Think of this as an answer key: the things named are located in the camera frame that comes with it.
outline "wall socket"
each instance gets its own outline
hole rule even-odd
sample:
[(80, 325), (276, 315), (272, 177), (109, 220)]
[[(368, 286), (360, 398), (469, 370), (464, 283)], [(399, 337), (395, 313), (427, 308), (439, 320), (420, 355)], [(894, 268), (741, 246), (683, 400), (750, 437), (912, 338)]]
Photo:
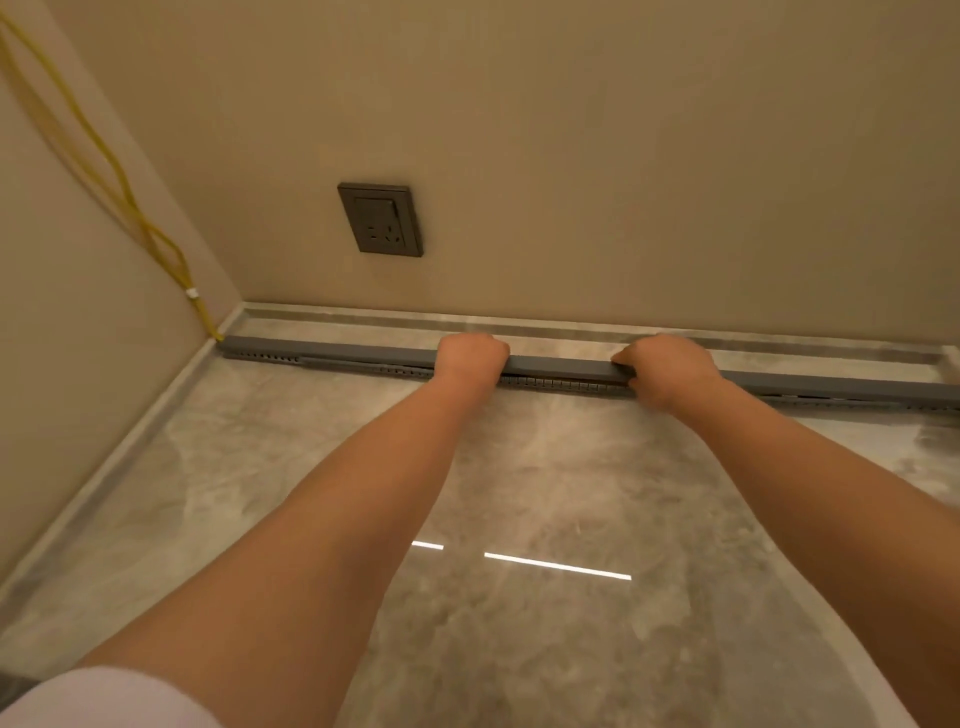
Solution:
[(361, 252), (423, 255), (409, 187), (341, 182), (337, 191)]

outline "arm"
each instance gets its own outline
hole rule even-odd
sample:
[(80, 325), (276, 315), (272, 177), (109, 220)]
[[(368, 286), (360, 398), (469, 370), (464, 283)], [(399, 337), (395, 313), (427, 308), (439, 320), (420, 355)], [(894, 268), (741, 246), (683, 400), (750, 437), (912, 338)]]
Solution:
[(614, 361), (696, 432), (786, 557), (843, 618), (922, 728), (960, 720), (960, 516), (655, 336)]
[(332, 725), (461, 430), (509, 352), (486, 334), (446, 337), (432, 380), (348, 438), (272, 514), (82, 667), (164, 679), (226, 728)]

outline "beige wall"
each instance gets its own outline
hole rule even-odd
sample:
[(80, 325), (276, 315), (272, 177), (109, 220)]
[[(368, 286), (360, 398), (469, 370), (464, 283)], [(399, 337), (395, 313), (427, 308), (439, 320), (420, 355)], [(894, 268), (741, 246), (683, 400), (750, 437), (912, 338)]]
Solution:
[(51, 5), (249, 300), (960, 336), (960, 3)]
[[(0, 7), (61, 66), (223, 319), (236, 290), (49, 13)], [(178, 287), (62, 167), (2, 78), (0, 312), (2, 576), (204, 340)]]

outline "gray strip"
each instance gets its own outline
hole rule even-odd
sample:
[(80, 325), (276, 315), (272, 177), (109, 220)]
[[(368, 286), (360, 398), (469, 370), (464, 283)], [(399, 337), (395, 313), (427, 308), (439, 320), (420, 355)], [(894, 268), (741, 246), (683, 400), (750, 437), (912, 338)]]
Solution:
[[(325, 344), (248, 336), (228, 336), (218, 345), (227, 358), (250, 359), (320, 369), (363, 371), (393, 376), (430, 376), (436, 352), (427, 349)], [(760, 372), (722, 372), (748, 392), (775, 401), (815, 403), (871, 402), (906, 407), (960, 409), (960, 385), (931, 382), (856, 379)], [(501, 383), (552, 391), (619, 394), (632, 370), (606, 361), (511, 356)]]

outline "yellow wire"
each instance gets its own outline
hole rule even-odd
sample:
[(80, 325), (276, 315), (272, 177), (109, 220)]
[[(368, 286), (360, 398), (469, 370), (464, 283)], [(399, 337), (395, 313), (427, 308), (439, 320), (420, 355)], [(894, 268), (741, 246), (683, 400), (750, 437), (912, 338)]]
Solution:
[[(100, 153), (103, 154), (104, 158), (109, 163), (111, 169), (113, 170), (114, 176), (120, 184), (122, 194), (118, 193), (110, 184), (107, 183), (106, 180), (104, 180), (96, 168), (73, 144), (70, 135), (63, 128), (63, 125), (60, 123), (57, 116), (50, 110), (50, 107), (47, 106), (46, 102), (43, 101), (40, 95), (31, 86), (23, 71), (17, 65), (13, 58), (13, 53), (10, 47), (7, 45), (7, 41), (3, 38), (3, 34), (0, 33), (0, 61), (5, 62), (0, 64), (0, 67), (2, 67), (4, 70), (7, 70), (11, 74), (12, 78), (8, 78), (8, 81), (11, 82), (14, 95), (18, 96), (21, 104), (24, 107), (24, 110), (26, 110), (28, 115), (30, 115), (30, 117), (34, 120), (37, 129), (50, 143), (52, 143), (56, 148), (61, 149), (77, 165), (77, 167), (83, 171), (86, 177), (84, 180), (85, 182), (92, 182), (95, 184), (116, 207), (117, 210), (127, 215), (135, 222), (142, 235), (141, 241), (147, 253), (161, 268), (163, 268), (164, 271), (167, 272), (167, 274), (174, 281), (177, 282), (180, 288), (187, 293), (188, 299), (196, 309), (197, 315), (200, 317), (201, 323), (204, 325), (207, 333), (209, 333), (210, 336), (217, 341), (223, 341), (224, 337), (220, 331), (217, 330), (216, 325), (210, 318), (203, 299), (196, 295), (193, 277), (190, 274), (190, 267), (187, 264), (186, 256), (183, 254), (183, 250), (181, 250), (180, 246), (171, 240), (165, 232), (154, 225), (154, 223), (151, 222), (150, 219), (140, 209), (140, 205), (138, 204), (136, 197), (133, 195), (133, 189), (123, 165), (120, 163), (120, 160), (109, 148), (103, 138), (100, 137), (97, 131), (93, 128), (93, 125), (87, 120), (83, 110), (80, 108), (80, 104), (77, 103), (77, 99), (70, 90), (70, 86), (67, 85), (66, 81), (60, 75), (57, 67), (54, 66), (53, 63), (46, 57), (39, 46), (33, 42), (33, 40), (26, 33), (24, 33), (2, 10), (0, 10), (0, 25), (6, 26), (10, 30), (13, 36), (20, 43), (22, 43), (23, 46), (27, 48), (27, 50), (30, 51), (34, 58), (39, 62), (47, 76), (50, 77), (50, 80), (57, 87), (60, 95), (63, 97), (63, 100), (66, 102), (66, 105), (70, 109), (70, 112), (73, 114), (74, 118), (77, 119), (77, 122), (80, 124), (86, 135), (90, 138), (97, 149), (100, 150)], [(170, 252), (173, 253), (174, 257), (176, 258), (176, 263), (168, 260), (163, 254), (156, 243), (157, 239), (166, 245)]]

